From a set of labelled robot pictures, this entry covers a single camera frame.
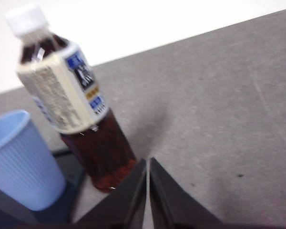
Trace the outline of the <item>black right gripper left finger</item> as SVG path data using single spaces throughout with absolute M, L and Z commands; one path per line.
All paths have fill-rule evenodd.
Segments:
M 85 229 L 141 229 L 146 203 L 146 160 L 142 159 L 106 198 L 76 225 Z

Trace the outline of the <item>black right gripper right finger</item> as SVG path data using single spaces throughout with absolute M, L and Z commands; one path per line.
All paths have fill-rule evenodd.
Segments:
M 155 229 L 225 229 L 219 218 L 192 198 L 156 160 L 150 159 L 150 202 Z

